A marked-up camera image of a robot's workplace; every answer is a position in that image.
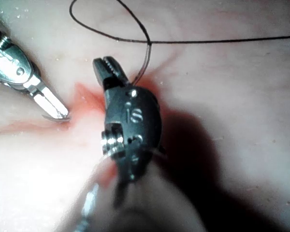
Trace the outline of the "right arm needle driver jaw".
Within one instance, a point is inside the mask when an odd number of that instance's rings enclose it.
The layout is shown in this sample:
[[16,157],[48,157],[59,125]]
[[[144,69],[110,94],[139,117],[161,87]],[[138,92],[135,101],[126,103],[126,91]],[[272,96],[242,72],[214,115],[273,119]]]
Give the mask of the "right arm needle driver jaw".
[[111,71],[113,76],[115,76],[123,84],[123,86],[131,85],[131,82],[124,73],[121,65],[115,58],[112,56],[106,56],[103,57],[102,60],[105,62],[107,68]]
[[102,58],[95,58],[92,64],[99,85],[107,90],[109,88],[109,69],[106,61]]

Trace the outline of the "left arm needle driver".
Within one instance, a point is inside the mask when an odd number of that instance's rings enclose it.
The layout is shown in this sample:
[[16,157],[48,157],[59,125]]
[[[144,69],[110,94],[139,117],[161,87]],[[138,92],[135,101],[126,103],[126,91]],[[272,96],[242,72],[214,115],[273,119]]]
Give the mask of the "left arm needle driver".
[[36,64],[6,36],[0,38],[0,83],[30,95],[41,91],[40,71]]

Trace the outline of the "left arm needle driver jaw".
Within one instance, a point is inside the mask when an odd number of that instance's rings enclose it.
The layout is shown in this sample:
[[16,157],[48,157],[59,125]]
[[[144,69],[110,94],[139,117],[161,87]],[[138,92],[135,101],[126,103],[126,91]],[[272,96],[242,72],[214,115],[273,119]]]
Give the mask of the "left arm needle driver jaw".
[[29,95],[51,117],[64,118],[63,102],[45,84],[26,85]]
[[35,102],[49,115],[67,115],[67,107],[55,94],[48,88],[41,78],[35,77],[37,94]]

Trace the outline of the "right arm needle driver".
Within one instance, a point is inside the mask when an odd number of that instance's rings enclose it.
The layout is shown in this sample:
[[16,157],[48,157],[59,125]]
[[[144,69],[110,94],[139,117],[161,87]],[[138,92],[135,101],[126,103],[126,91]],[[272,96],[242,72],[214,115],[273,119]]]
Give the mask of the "right arm needle driver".
[[106,115],[101,145],[117,164],[120,181],[135,181],[146,170],[161,141],[160,107],[149,90],[114,87],[105,91]]

